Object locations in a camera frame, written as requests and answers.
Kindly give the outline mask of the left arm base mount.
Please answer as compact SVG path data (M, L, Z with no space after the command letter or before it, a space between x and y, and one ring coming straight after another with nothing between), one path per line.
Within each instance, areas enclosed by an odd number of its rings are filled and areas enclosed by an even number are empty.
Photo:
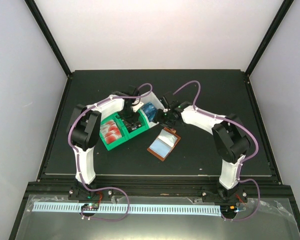
M106 199L109 195L112 195L114 188L111 186L107 189L102 189L98 191L87 190L81 182L73 183L68 189L68 199L76 200L79 202L98 202Z

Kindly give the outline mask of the brown leather card holder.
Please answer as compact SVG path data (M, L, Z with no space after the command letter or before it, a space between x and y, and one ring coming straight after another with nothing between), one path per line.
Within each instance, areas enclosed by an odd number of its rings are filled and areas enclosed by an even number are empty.
M147 148L147 151L164 162L180 140L181 137L176 134L175 129L164 127Z

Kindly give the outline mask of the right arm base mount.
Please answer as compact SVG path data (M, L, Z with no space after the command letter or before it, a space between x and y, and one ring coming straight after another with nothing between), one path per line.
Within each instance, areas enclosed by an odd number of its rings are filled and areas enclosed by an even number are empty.
M245 188L241 185L236 185L228 190L220 184L204 185L197 192L198 196L204 202L236 204L238 202L247 202Z

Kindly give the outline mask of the white bin with blue cards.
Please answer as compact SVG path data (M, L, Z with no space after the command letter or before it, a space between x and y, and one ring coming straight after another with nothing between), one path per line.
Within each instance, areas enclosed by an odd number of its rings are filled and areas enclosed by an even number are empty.
M151 92L149 95L142 94L132 109L134 112L140 113L140 116L144 118L146 127L150 129L158 124L154 122L154 118L157 111L163 110L164 106L157 96Z

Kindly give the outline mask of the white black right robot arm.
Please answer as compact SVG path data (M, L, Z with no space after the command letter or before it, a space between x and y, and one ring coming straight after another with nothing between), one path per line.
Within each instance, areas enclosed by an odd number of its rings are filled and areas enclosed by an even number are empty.
M160 109L154 121L166 127L176 124L188 124L198 127L213 136L216 150L222 159L219 176L218 198L230 201L235 195L235 186L240 180L240 170L251 143L247 134L239 127L236 115L217 115L190 102L180 102L168 92L158 99Z

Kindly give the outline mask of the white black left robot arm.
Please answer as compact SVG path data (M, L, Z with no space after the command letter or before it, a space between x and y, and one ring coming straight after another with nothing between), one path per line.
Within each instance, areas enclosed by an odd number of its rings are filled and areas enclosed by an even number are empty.
M140 114L134 110L140 101L141 88L130 86L128 91L114 91L108 97L90 105L77 105L68 125L67 141L73 149L76 164L76 180L81 184L79 193L87 200L98 192L92 184L96 177L94 170L94 148L100 138L101 122L117 114L120 119L133 125L139 121Z

